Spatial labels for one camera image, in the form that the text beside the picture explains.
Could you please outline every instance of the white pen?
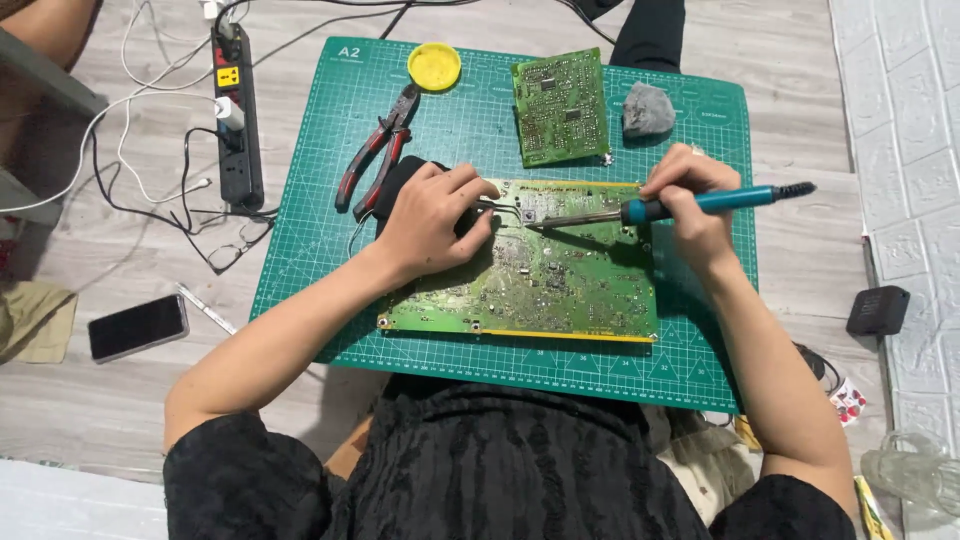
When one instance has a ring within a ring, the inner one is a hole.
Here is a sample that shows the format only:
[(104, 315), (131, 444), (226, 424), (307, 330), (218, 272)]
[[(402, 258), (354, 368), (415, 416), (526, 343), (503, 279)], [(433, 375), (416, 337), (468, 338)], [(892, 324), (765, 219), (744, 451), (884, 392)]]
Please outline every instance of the white pen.
[(220, 325), (220, 328), (226, 330), (228, 334), (234, 335), (235, 333), (237, 333), (237, 329), (232, 324), (228, 323), (227, 319), (221, 317), (219, 313), (217, 313), (210, 306), (204, 303), (204, 301), (201, 300), (199, 297), (197, 297), (196, 294), (193, 294), (192, 292), (190, 292), (190, 289), (186, 288), (186, 285), (178, 282), (177, 289), (180, 290), (180, 294), (182, 294), (187, 300), (193, 303), (194, 306), (198, 307), (200, 311), (202, 311), (204, 314), (206, 314), (207, 317), (210, 318), (210, 320)]

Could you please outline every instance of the black sleeve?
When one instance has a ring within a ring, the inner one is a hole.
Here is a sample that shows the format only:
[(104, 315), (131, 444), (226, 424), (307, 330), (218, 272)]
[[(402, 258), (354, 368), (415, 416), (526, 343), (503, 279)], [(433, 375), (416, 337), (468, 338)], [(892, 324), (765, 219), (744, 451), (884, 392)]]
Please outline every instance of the black sleeve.
[(180, 538), (319, 538), (330, 521), (320, 460), (249, 413), (183, 436), (163, 463), (167, 529)]
[(718, 540), (856, 538), (853, 522), (836, 501), (788, 475), (760, 479), (720, 512), (710, 534)]

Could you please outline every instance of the small circuit board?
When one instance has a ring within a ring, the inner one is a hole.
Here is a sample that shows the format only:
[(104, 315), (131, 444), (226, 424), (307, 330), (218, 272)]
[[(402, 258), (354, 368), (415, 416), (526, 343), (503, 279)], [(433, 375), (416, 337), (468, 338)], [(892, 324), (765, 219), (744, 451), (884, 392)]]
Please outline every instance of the small circuit board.
[(657, 299), (649, 224), (534, 231), (545, 217), (619, 209), (634, 184), (493, 180), (494, 235), (469, 263), (388, 295), (383, 330), (652, 342)]
[(610, 152), (600, 49), (510, 66), (524, 167)]

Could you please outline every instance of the forearm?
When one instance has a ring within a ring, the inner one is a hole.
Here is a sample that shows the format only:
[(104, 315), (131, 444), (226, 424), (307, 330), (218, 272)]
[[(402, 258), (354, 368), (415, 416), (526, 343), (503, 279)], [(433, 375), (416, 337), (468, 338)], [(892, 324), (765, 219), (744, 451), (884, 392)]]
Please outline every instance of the forearm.
[(817, 467), (850, 467), (836, 410), (732, 255), (702, 276), (737, 388), (764, 452)]
[(347, 321), (402, 284), (392, 268), (371, 246), (211, 351), (167, 396), (165, 445), (209, 418), (271, 402)]

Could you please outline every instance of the blue soldering iron handle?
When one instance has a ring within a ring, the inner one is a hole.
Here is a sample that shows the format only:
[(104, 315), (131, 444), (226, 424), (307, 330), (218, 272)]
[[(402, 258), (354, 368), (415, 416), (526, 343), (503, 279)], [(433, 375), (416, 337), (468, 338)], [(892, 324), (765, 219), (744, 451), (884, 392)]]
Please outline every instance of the blue soldering iron handle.
[[(744, 187), (728, 191), (702, 193), (694, 198), (704, 213), (720, 213), (733, 209), (762, 207), (774, 202), (773, 188), (769, 185)], [(660, 201), (644, 203), (639, 199), (627, 201), (620, 207), (620, 220), (624, 225), (638, 225), (650, 221), (670, 219), (673, 214)]]

